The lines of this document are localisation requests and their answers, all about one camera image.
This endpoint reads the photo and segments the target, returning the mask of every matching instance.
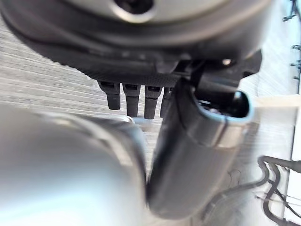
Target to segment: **wire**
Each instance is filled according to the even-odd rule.
[[[265,198],[262,198],[262,197],[260,197],[260,196],[257,196],[257,195],[255,195],[255,198],[256,199],[260,199],[260,200],[262,200],[262,201],[264,201],[264,200],[266,200]],[[271,202],[281,202],[281,203],[283,203],[283,200],[275,200],[275,199],[269,199]],[[290,204],[290,205],[294,205],[294,206],[301,206],[301,205],[299,205],[299,204],[296,204],[296,203],[291,203],[291,202],[286,202],[287,204]]]
[[[254,194],[256,194],[256,193],[264,193],[264,194],[267,194],[266,192],[264,192],[264,191],[257,191],[257,192],[253,192]],[[301,201],[301,199],[298,199],[298,198],[296,198],[296,197],[293,197],[293,196],[290,196],[290,195],[285,195],[285,194],[282,194],[284,197],[290,197],[290,198],[292,198],[292,199],[295,199],[295,200],[298,200],[298,201]]]
[[[251,182],[251,183],[247,183],[247,184],[243,184],[243,185],[237,185],[233,188],[229,188],[223,192],[220,192],[218,194],[216,194],[211,201],[205,206],[205,208],[203,209],[203,211],[201,212],[201,220],[203,222],[206,222],[213,210],[215,209],[216,205],[221,201],[224,200],[226,197],[231,196],[237,192],[242,192],[245,190],[249,190],[255,187],[259,187],[264,185],[268,179],[269,179],[269,169],[267,167],[267,165],[265,164],[265,156],[261,156],[258,158],[257,160],[259,167],[262,170],[262,177],[260,180],[255,181],[255,182]]]
[[[281,192],[280,192],[278,189],[276,189],[275,194],[277,194],[277,195],[282,199],[282,201],[284,202],[285,206],[286,206],[286,207],[287,207],[294,215],[296,215],[297,217],[301,218],[301,215],[298,214],[298,213],[297,213],[297,212],[289,205],[289,203],[285,200],[285,197],[281,194]]]

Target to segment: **black cable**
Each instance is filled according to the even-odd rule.
[[[281,194],[281,192],[280,192],[278,189],[276,189],[275,194],[278,195],[278,196],[282,199],[282,201],[284,202],[285,206],[286,206],[286,207],[287,207],[294,215],[296,215],[297,217],[301,218],[301,215],[298,214],[298,213],[290,206],[290,204],[288,204],[288,202],[285,200],[285,197]]]
[[[280,171],[278,169],[278,167],[276,166],[275,163],[270,164],[270,166],[272,167],[272,171],[275,174],[276,178],[275,181],[270,181],[269,183],[272,184],[272,187],[270,188],[270,190],[267,192],[267,195],[263,201],[263,211],[265,213],[265,215],[272,221],[274,221],[276,224],[278,224],[279,226],[300,226],[292,221],[286,221],[285,218],[279,218],[277,216],[275,216],[269,209],[269,202],[270,199],[272,197],[272,195],[276,192],[277,187],[279,185],[280,182]]]
[[[262,170],[261,179],[258,180],[258,181],[255,181],[255,182],[244,184],[244,185],[238,185],[238,186],[235,186],[233,188],[227,189],[223,192],[220,192],[220,193],[216,194],[211,199],[211,201],[205,206],[203,211],[201,212],[201,220],[203,222],[206,222],[209,219],[209,217],[211,216],[211,213],[215,209],[217,203],[220,202],[221,200],[225,199],[227,196],[233,195],[237,192],[241,192],[241,191],[245,191],[245,190],[249,190],[249,189],[252,189],[252,188],[255,188],[255,187],[262,186],[268,181],[268,179],[269,179],[269,169],[265,164],[265,156],[259,157],[257,162],[258,162],[259,167]]]

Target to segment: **black bracket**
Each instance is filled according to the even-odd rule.
[[[195,96],[220,107],[229,106],[242,78],[259,71],[262,54],[259,50],[248,59],[204,61],[191,74]]]
[[[108,107],[111,110],[120,109],[120,83],[99,81],[99,87],[107,95]]]
[[[162,87],[145,86],[145,105],[144,117],[154,119],[158,98],[161,94]]]
[[[127,101],[127,115],[137,117],[140,87],[138,85],[122,84]]]

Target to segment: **black plastic tab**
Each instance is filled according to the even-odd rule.
[[[131,85],[131,84],[122,84],[122,87],[123,87],[123,91],[126,95],[127,115],[130,117],[137,117],[141,86]]]
[[[172,91],[173,91],[173,88],[164,87],[164,95],[163,95],[163,98],[162,98],[161,110],[160,110],[160,117],[161,118],[163,118],[164,115],[166,114]]]
[[[145,86],[145,105],[144,105],[144,117],[146,119],[154,119],[155,111],[160,96],[162,87]]]
[[[120,109],[120,83],[99,81],[99,87],[107,95],[108,107],[111,110]]]

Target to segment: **silver metal part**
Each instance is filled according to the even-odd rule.
[[[66,0],[99,16],[130,23],[166,23],[199,16],[229,0],[154,0],[154,6],[143,14],[131,14],[114,0]]]

